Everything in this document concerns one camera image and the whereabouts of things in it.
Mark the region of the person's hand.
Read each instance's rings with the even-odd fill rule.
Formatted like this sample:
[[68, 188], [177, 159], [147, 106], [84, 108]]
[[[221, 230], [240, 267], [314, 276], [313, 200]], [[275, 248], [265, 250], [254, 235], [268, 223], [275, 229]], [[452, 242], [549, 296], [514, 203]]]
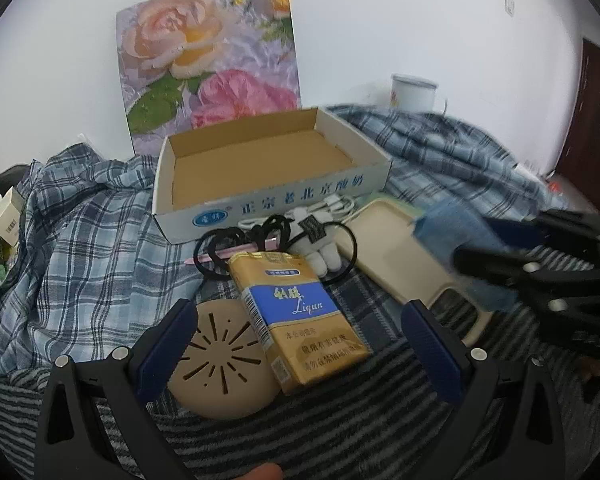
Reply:
[[283, 469], [277, 464], [266, 463], [237, 477], [235, 480], [283, 480]]

